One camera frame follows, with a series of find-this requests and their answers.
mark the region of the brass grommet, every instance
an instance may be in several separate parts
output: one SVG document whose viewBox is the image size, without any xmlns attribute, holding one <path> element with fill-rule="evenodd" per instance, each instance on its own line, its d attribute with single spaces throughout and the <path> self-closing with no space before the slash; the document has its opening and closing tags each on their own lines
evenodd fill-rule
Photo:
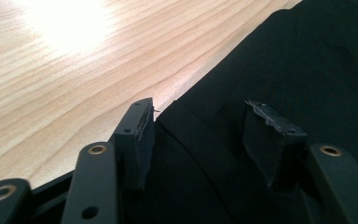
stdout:
<svg viewBox="0 0 358 224">
<path fill-rule="evenodd" d="M 14 192 L 16 192 L 17 187 L 14 185 L 4 185 L 0 187 L 0 201 L 8 198 Z"/>
<path fill-rule="evenodd" d="M 106 146 L 103 145 L 93 146 L 89 148 L 89 154 L 99 155 L 99 154 L 103 154 L 106 150 L 107 150 Z"/>
<path fill-rule="evenodd" d="M 322 153 L 329 155 L 329 156 L 333 156 L 333 157 L 342 156 L 341 151 L 336 149 L 335 147 L 323 146 L 323 147 L 320 147 L 319 149 L 321 150 Z"/>
</svg>

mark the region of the black cloth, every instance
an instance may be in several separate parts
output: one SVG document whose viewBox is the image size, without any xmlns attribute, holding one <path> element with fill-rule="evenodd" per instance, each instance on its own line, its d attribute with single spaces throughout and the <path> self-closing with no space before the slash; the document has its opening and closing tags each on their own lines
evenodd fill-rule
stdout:
<svg viewBox="0 0 358 224">
<path fill-rule="evenodd" d="M 358 0 L 273 13 L 170 105 L 156 121 L 145 193 L 124 195 L 129 223 L 303 221 L 298 197 L 272 193 L 241 145 L 246 99 L 272 105 L 308 145 L 358 160 Z"/>
</svg>

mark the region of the wood grain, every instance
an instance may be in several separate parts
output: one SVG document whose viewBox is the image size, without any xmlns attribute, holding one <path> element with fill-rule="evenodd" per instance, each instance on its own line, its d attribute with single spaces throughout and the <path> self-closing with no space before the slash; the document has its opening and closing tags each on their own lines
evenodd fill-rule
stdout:
<svg viewBox="0 0 358 224">
<path fill-rule="evenodd" d="M 296 3 L 0 0 L 0 180 L 37 187 L 69 172 L 131 102 L 162 111 Z"/>
</svg>

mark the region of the black plastic tab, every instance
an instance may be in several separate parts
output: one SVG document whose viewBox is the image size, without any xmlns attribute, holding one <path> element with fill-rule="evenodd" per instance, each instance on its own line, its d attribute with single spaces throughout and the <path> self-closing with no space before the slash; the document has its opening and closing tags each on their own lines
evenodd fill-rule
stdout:
<svg viewBox="0 0 358 224">
<path fill-rule="evenodd" d="M 358 223 L 358 162 L 346 150 L 313 145 L 307 164 L 322 195 L 326 223 Z"/>
<path fill-rule="evenodd" d="M 295 158 L 307 139 L 298 126 L 271 106 L 246 101 L 242 136 L 249 157 L 275 190 L 292 190 L 296 185 Z"/>
<path fill-rule="evenodd" d="M 111 143 L 83 148 L 77 159 L 62 223 L 118 223 L 116 152 Z"/>
<path fill-rule="evenodd" d="M 152 98 L 133 103 L 109 139 L 124 156 L 123 189 L 145 189 L 155 144 L 153 112 Z"/>
<path fill-rule="evenodd" d="M 0 181 L 0 224 L 26 223 L 33 209 L 32 192 L 24 179 Z"/>
</svg>

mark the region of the table surface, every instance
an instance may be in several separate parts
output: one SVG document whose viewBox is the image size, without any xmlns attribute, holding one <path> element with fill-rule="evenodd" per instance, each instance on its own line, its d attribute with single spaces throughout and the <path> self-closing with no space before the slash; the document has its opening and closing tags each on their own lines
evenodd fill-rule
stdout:
<svg viewBox="0 0 358 224">
<path fill-rule="evenodd" d="M 132 102 L 164 110 L 298 2 L 0 0 L 0 180 L 35 188 L 73 170 Z"/>
</svg>

